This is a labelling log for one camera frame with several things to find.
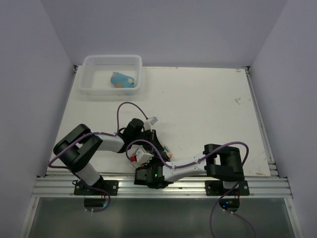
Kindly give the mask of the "blue polka dot towel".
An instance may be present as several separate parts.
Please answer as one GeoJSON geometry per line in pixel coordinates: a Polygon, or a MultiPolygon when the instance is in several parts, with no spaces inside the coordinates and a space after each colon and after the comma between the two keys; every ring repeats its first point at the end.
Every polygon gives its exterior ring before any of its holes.
{"type": "Polygon", "coordinates": [[[134,88],[134,78],[119,72],[113,72],[110,78],[111,84],[116,88],[134,88]]]}

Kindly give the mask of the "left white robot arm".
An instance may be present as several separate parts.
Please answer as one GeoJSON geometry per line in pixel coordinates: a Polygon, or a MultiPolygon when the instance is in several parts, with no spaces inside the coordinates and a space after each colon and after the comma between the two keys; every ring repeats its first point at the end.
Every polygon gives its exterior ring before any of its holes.
{"type": "Polygon", "coordinates": [[[136,166],[137,185],[165,188],[168,183],[164,181],[162,167],[170,158],[149,124],[148,120],[134,118],[115,135],[93,133],[85,124],[80,124],[55,145],[53,153],[93,195],[105,188],[104,179],[90,164],[97,150],[125,153],[136,166]]]}

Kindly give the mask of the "rabbit print towel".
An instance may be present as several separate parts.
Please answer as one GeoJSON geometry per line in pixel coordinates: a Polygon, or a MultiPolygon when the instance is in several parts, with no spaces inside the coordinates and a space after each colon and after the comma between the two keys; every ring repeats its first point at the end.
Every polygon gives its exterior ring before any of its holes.
{"type": "Polygon", "coordinates": [[[173,153],[167,146],[163,146],[163,152],[161,155],[166,161],[171,161],[173,158],[173,153]]]}

